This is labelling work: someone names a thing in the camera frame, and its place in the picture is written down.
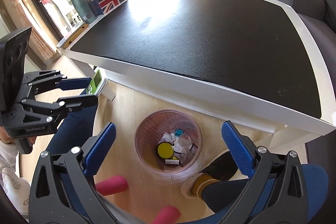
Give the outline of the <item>white patterned sleeve forearm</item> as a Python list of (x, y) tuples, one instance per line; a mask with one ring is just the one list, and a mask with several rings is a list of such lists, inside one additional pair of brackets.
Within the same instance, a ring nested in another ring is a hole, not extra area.
[(1, 141), (1, 187), (14, 207), (23, 215), (29, 215), (30, 184), (15, 173), (18, 149), (15, 144)]

